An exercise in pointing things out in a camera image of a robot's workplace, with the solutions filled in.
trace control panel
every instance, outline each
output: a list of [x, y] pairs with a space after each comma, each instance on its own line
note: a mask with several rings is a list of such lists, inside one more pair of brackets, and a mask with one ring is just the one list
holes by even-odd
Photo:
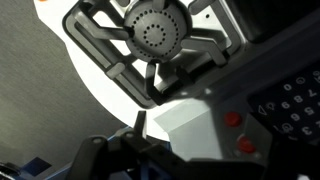
[[248, 99], [254, 112], [290, 139], [320, 138], [320, 61]]

